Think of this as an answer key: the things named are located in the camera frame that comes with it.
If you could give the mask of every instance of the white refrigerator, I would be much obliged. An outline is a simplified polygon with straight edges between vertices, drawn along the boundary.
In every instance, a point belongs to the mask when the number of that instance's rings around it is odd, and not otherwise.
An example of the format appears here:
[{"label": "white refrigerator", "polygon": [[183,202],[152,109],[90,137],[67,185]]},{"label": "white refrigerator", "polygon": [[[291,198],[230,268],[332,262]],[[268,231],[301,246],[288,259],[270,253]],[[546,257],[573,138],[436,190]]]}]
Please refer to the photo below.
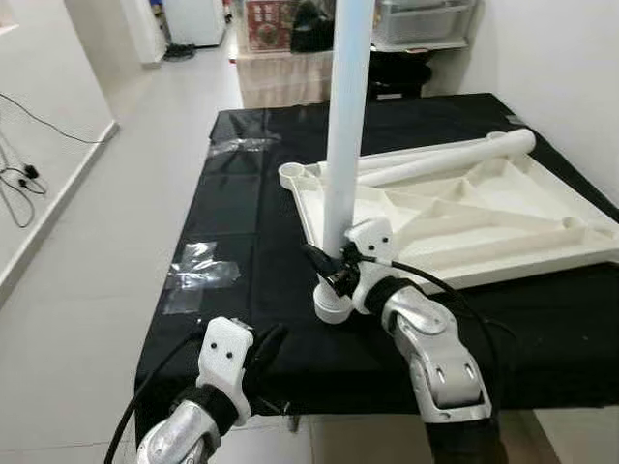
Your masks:
[{"label": "white refrigerator", "polygon": [[219,45],[225,29],[222,0],[163,0],[175,44]]}]

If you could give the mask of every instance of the electrical cord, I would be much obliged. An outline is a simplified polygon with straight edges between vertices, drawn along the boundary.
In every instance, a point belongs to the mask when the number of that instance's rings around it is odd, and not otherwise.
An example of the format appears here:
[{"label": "electrical cord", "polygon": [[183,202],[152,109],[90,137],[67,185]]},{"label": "electrical cord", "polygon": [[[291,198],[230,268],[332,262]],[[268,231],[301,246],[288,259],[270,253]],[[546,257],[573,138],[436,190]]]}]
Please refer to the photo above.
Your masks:
[{"label": "electrical cord", "polygon": [[365,255],[360,255],[359,259],[361,261],[366,261],[369,263],[375,263],[375,264],[380,264],[382,266],[399,269],[401,271],[410,273],[414,276],[419,276],[419,277],[424,278],[428,282],[433,283],[434,285],[436,285],[437,287],[445,291],[448,295],[452,296],[459,303],[459,305],[470,314],[470,317],[475,319],[475,321],[479,324],[479,327],[482,330],[482,333],[484,334],[484,338],[486,339],[486,343],[488,345],[488,348],[490,350],[490,355],[492,357],[492,365],[493,365],[493,370],[494,370],[494,389],[493,389],[493,395],[491,399],[492,401],[491,416],[496,421],[498,419],[498,413],[501,409],[502,394],[503,394],[503,379],[502,379],[502,376],[500,375],[501,364],[499,361],[498,350],[496,348],[496,343],[494,341],[494,338],[492,337],[492,333],[490,332],[488,325],[495,326],[505,331],[507,334],[513,337],[517,343],[516,333],[512,331],[509,327],[507,327],[506,325],[498,321],[490,321],[482,317],[482,315],[476,309],[474,309],[472,306],[468,304],[468,302],[462,296],[461,293],[459,293],[454,287],[452,287],[447,282],[441,280],[440,278],[432,274],[422,271],[421,269],[408,266],[407,264],[399,263],[398,261],[383,261],[383,260],[378,260],[371,256],[365,256]]},{"label": "electrical cord", "polygon": [[[419,292],[423,293],[427,297],[427,293],[422,289],[422,287],[420,287],[417,283],[413,282],[412,280],[411,280],[411,283]],[[464,314],[463,312],[454,311],[453,309],[450,309],[450,311],[455,315],[455,317],[460,317],[462,319],[474,319],[474,317],[471,314]],[[494,319],[488,319],[487,317],[484,317],[484,322],[486,324],[489,324],[492,327],[495,327],[496,329],[500,329],[501,331],[503,331],[505,334],[509,335],[512,338],[514,344],[516,345],[518,344],[518,335],[516,335],[516,332],[510,329],[509,326],[506,326],[502,322],[495,321]]]},{"label": "electrical cord", "polygon": [[17,194],[19,194],[23,198],[23,200],[27,203],[28,209],[30,210],[30,214],[28,216],[28,219],[26,219],[25,222],[20,222],[19,218],[17,217],[17,213],[15,212],[15,209],[13,208],[13,205],[11,204],[11,202],[9,201],[9,198],[7,197],[7,194],[2,189],[2,187],[0,187],[0,196],[2,197],[2,201],[4,201],[5,205],[7,206],[7,210],[9,210],[9,214],[11,215],[13,222],[20,229],[25,229],[30,224],[32,224],[33,220],[35,219],[35,205],[32,203],[32,200],[28,198],[28,196],[23,191],[21,191],[19,188],[7,182],[7,180],[2,176],[1,173],[0,173],[0,182],[2,182],[9,189],[13,189],[14,191],[16,191]]},{"label": "electrical cord", "polygon": [[[7,171],[17,172],[24,177],[24,179],[19,179],[17,181],[19,183],[19,186],[23,189],[26,189],[31,193],[34,193],[35,195],[45,195],[47,193],[47,188],[45,188],[39,181],[32,179],[27,172],[22,171],[21,169],[17,169],[16,167],[5,167],[4,169],[0,169],[0,176]],[[33,188],[30,188],[30,186],[28,186],[28,183],[37,186],[37,189],[34,190]]]},{"label": "electrical cord", "polygon": [[[6,143],[6,145],[11,149],[11,152],[13,153],[13,156],[17,159],[17,161],[20,164],[25,164],[25,162],[23,162],[23,160],[21,159],[21,156],[19,154],[19,151],[15,148],[15,146],[11,143],[11,140],[9,140],[9,138],[7,137],[7,135],[2,131],[2,128],[0,128],[0,138],[2,138],[3,142]],[[10,165],[9,160],[7,159],[7,155],[4,153],[4,151],[2,150],[2,145],[0,145],[0,157],[2,157],[3,161],[5,162],[5,164],[8,166]]]},{"label": "electrical cord", "polygon": [[32,119],[34,119],[35,121],[37,121],[38,123],[43,124],[44,126],[48,126],[49,128],[55,130],[56,132],[58,132],[59,134],[63,135],[64,137],[70,138],[72,140],[76,140],[78,142],[81,143],[86,143],[86,144],[91,144],[91,145],[99,145],[102,143],[107,143],[108,141],[110,141],[113,137],[114,137],[114,133],[106,138],[103,138],[102,140],[86,140],[80,137],[77,137],[75,135],[71,135],[70,133],[64,132],[63,130],[59,129],[58,127],[54,126],[53,124],[49,123],[48,121],[46,121],[43,118],[40,118],[39,116],[33,114],[28,108],[26,108],[23,104],[21,104],[20,102],[14,100],[13,98],[9,97],[6,94],[3,94],[2,92],[0,92],[0,98],[6,100],[7,102],[10,102],[12,104],[14,104],[15,106],[17,106],[19,109],[21,109],[21,111],[23,111],[24,113],[26,113],[28,116],[30,116]]},{"label": "electrical cord", "polygon": [[118,445],[120,444],[120,440],[123,437],[123,433],[125,432],[127,423],[129,422],[129,419],[131,418],[133,411],[135,410],[135,407],[137,406],[137,402],[142,398],[142,396],[144,396],[144,393],[146,393],[153,379],[157,376],[157,374],[159,374],[162,371],[162,369],[170,362],[170,360],[174,358],[174,356],[179,351],[181,351],[183,347],[185,347],[185,345],[187,345],[190,341],[196,339],[200,335],[203,338],[204,332],[201,332],[201,333],[194,332],[194,333],[190,333],[189,335],[187,335],[185,338],[179,341],[179,343],[176,346],[174,346],[174,348],[172,348],[168,352],[168,354],[160,361],[159,364],[157,364],[157,366],[153,370],[149,372],[149,374],[146,376],[144,381],[140,384],[140,386],[135,391],[133,398],[127,405],[127,408],[125,409],[125,412],[123,413],[123,416],[118,422],[118,425],[116,426],[116,430],[114,431],[114,436],[112,437],[112,440],[109,443],[109,447],[107,448],[107,453],[105,454],[105,460],[103,461],[103,464],[112,464],[112,461],[114,460],[114,454],[116,454]]}]

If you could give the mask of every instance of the plastic rod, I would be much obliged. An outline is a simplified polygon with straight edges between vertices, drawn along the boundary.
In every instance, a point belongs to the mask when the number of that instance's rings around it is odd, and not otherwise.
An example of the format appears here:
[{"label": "plastic rod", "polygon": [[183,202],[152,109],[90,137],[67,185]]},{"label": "plastic rod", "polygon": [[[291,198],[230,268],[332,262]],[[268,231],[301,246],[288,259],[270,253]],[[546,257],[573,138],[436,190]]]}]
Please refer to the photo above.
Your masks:
[{"label": "plastic rod", "polygon": [[[373,13],[374,0],[338,0],[336,4],[322,242],[324,251],[334,257],[339,256],[354,214]],[[333,324],[343,322],[352,308],[350,301],[341,301],[324,282],[314,292],[314,301],[318,317]]]},{"label": "plastic rod", "polygon": [[431,157],[364,174],[359,176],[359,184],[371,187],[382,186],[438,171],[457,169],[490,158],[525,155],[532,152],[534,148],[535,134],[532,131],[514,130],[470,147],[435,151]]},{"label": "plastic rod", "polygon": [[[465,140],[462,142],[443,143],[440,145],[429,145],[427,147],[407,148],[404,150],[394,150],[393,152],[377,153],[375,155],[360,158],[358,162],[357,172],[359,175],[361,175],[362,171],[370,171],[372,169],[380,169],[384,167],[398,166],[400,164],[407,164],[411,161],[431,157],[437,151],[472,146],[484,141],[486,141],[485,138],[475,138],[473,140]],[[318,169],[321,176],[326,176],[327,161],[319,161]]]}]

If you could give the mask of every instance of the baseboard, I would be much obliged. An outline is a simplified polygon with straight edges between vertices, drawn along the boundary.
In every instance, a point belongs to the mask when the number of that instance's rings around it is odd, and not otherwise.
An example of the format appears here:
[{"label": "baseboard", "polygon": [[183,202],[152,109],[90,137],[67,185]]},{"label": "baseboard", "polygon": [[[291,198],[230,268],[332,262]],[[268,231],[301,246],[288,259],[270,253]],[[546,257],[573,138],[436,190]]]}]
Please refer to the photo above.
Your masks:
[{"label": "baseboard", "polygon": [[[103,131],[99,140],[113,137],[119,129],[118,123],[112,121]],[[37,251],[39,251],[39,248],[41,248],[45,238],[49,235],[52,227],[73,198],[75,192],[105,150],[106,145],[107,143],[94,145],[88,152],[65,186],[48,206],[41,220],[35,225],[26,240],[21,244],[14,257],[7,265],[6,270],[0,275],[0,307],[11,296],[19,279],[28,268],[28,265],[37,254]]]}]

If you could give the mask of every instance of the clear plastic container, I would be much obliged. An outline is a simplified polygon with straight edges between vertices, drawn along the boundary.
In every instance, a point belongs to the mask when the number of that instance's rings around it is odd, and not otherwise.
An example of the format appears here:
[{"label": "clear plastic container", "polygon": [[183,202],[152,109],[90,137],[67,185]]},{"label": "clear plastic container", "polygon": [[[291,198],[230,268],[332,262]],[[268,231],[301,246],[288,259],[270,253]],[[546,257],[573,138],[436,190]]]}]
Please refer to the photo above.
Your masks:
[{"label": "clear plastic container", "polygon": [[463,41],[474,5],[475,0],[379,0],[374,42],[380,49]]}]

